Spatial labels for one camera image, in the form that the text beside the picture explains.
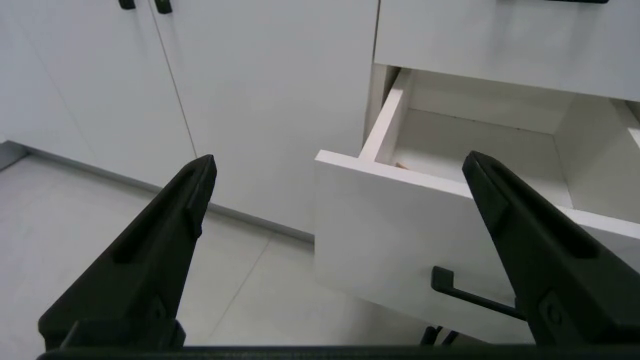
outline open drawer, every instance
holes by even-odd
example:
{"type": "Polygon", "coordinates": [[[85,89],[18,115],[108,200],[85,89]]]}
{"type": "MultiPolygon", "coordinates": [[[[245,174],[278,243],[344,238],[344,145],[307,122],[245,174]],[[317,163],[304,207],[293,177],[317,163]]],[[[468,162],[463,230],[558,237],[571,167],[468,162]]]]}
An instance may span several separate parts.
{"type": "Polygon", "coordinates": [[[434,291],[514,305],[462,174],[493,156],[640,270],[640,126],[624,102],[403,69],[358,158],[316,157],[315,270],[349,294],[494,343],[526,322],[434,291]]]}

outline baseboard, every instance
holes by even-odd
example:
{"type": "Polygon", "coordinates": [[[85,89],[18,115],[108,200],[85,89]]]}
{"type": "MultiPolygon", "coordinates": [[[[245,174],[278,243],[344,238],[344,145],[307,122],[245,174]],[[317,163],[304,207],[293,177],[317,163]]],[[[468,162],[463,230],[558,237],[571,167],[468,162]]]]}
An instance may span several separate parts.
{"type": "Polygon", "coordinates": [[[11,141],[0,144],[0,170],[27,156],[27,149],[11,141]]]}
{"type": "MultiPolygon", "coordinates": [[[[83,164],[77,161],[73,161],[67,158],[63,158],[57,155],[53,155],[41,150],[37,150],[37,149],[31,149],[28,148],[29,152],[33,155],[36,156],[40,156],[43,158],[47,158],[83,171],[87,171],[117,182],[121,182],[130,186],[134,186],[137,188],[141,188],[144,190],[148,190],[150,192],[153,193],[158,193],[160,192],[161,188],[155,185],[151,185],[151,184],[147,184],[144,183],[142,181],[138,181],[132,178],[128,178],[126,176],[122,176],[122,175],[118,175],[118,174],[114,174],[112,172],[106,171],[104,169],[100,169],[91,165],[87,165],[87,164],[83,164]]],[[[275,231],[277,233],[283,234],[283,235],[287,235],[302,241],[307,241],[307,242],[313,242],[314,241],[314,236],[313,234],[309,234],[307,232],[304,231],[300,231],[300,230],[296,230],[296,229],[292,229],[290,227],[284,226],[284,225],[280,225],[280,224],[276,224],[274,222],[268,221],[268,220],[264,220],[264,219],[260,219],[258,217],[255,216],[251,216],[245,213],[241,213],[223,206],[219,206],[216,204],[212,204],[209,203],[209,206],[207,208],[207,210],[223,215],[223,216],[227,216],[230,218],[234,218],[243,222],[246,222],[248,224],[251,225],[256,225],[262,228],[265,228],[267,230],[271,230],[271,231],[275,231]]]]}

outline white cabinet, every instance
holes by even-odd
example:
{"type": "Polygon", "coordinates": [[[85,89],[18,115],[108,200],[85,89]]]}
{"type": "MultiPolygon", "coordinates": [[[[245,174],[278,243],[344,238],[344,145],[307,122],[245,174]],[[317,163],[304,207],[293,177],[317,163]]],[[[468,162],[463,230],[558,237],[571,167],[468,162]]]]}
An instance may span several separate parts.
{"type": "Polygon", "coordinates": [[[11,1],[97,166],[164,186],[195,154],[151,8],[135,4],[123,10],[117,0],[11,1]]]}
{"type": "Polygon", "coordinates": [[[640,1],[382,0],[375,62],[640,100],[640,1]]]}
{"type": "Polygon", "coordinates": [[[96,165],[58,89],[6,6],[0,12],[0,132],[7,140],[96,165]]]}
{"type": "Polygon", "coordinates": [[[174,1],[154,11],[212,202],[313,232],[313,157],[355,155],[377,1],[174,1]]]}
{"type": "Polygon", "coordinates": [[[403,69],[360,155],[316,158],[316,274],[481,340],[532,341],[524,321],[430,287],[440,266],[456,288],[513,306],[465,157],[495,157],[640,270],[638,134],[619,100],[403,69]]]}

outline cabinet handle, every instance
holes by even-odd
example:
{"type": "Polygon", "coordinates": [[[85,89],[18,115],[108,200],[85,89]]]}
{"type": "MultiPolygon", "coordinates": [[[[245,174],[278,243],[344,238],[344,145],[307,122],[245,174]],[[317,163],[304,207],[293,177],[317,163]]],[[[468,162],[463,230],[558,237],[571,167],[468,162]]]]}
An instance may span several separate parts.
{"type": "Polygon", "coordinates": [[[134,0],[118,0],[120,3],[120,8],[122,10],[133,10],[136,8],[136,3],[134,0]]]}
{"type": "Polygon", "coordinates": [[[173,12],[170,0],[156,0],[156,9],[160,14],[171,14],[173,12]]]}
{"type": "Polygon", "coordinates": [[[472,304],[482,306],[489,310],[497,311],[501,314],[509,315],[516,319],[526,320],[522,313],[510,306],[500,304],[499,302],[485,299],[478,295],[456,289],[455,287],[453,287],[453,276],[453,271],[439,266],[434,266],[433,270],[431,271],[431,288],[439,293],[453,296],[454,298],[458,298],[460,300],[468,301],[472,304]]]}
{"type": "Polygon", "coordinates": [[[609,0],[547,0],[547,1],[579,2],[584,4],[606,4],[609,2],[609,0]]]}

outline closed drawer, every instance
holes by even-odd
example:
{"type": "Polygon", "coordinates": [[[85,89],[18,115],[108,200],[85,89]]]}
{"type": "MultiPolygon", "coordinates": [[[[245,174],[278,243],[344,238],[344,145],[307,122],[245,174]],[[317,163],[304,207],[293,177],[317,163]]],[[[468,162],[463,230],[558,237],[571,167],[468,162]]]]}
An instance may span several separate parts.
{"type": "Polygon", "coordinates": [[[358,158],[316,158],[315,270],[349,294],[488,342],[531,342],[462,174],[493,156],[640,270],[640,127],[619,100],[402,69],[358,158]]]}
{"type": "Polygon", "coordinates": [[[375,62],[640,100],[640,1],[382,0],[375,62]]]}

